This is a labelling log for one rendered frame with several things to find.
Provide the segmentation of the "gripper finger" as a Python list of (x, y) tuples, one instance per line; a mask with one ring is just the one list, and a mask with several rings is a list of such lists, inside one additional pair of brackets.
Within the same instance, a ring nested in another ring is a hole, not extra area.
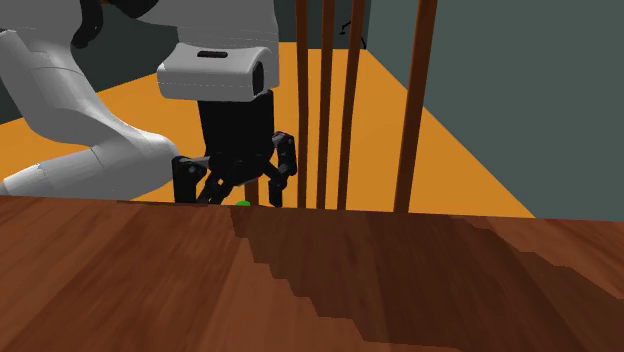
[(276, 207), (283, 206), (283, 191), (287, 187), (288, 178), (297, 173), (296, 149), (294, 137), (278, 131), (272, 137), (278, 155), (278, 166), (267, 162), (264, 174), (269, 177), (269, 203)]
[[(220, 175), (209, 172), (211, 157), (189, 158), (176, 156), (171, 161), (174, 201), (176, 203), (221, 204), (229, 194), (226, 182), (219, 183)], [(208, 176), (206, 185), (197, 193), (197, 184)]]

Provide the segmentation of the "brown wooden chair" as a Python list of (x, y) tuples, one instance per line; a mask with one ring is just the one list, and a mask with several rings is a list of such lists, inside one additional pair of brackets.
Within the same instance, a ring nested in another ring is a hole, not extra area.
[[(410, 65), (408, 93), (406, 97), (401, 148), (399, 153), (393, 211), (409, 211), (413, 173), (424, 97), (430, 62), (432, 38), (438, 0), (417, 0), (417, 17), (414, 32), (414, 44)], [(299, 132), (299, 167), (301, 175), (297, 184), (297, 206), (307, 205), (307, 158), (309, 127), (309, 75), (308, 75), (308, 0), (294, 0), (296, 29), (296, 62), (298, 83), (298, 132)], [(350, 146), (354, 101), (358, 78), (359, 56), (365, 14), (366, 0), (352, 0), (351, 29), (349, 34), (348, 60), (344, 92), (343, 115), (340, 140), (339, 180), (337, 208), (344, 210), (347, 202)], [(331, 102), (331, 79), (333, 63), (335, 0), (322, 0), (321, 32), (321, 99), (319, 118), (319, 148), (316, 207), (326, 205), (326, 178), (329, 115)]]

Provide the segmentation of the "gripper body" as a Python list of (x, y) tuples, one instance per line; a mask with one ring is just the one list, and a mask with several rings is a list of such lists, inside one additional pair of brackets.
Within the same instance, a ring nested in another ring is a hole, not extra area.
[(263, 174), (274, 153), (274, 94), (250, 102), (199, 101), (209, 168), (235, 186)]

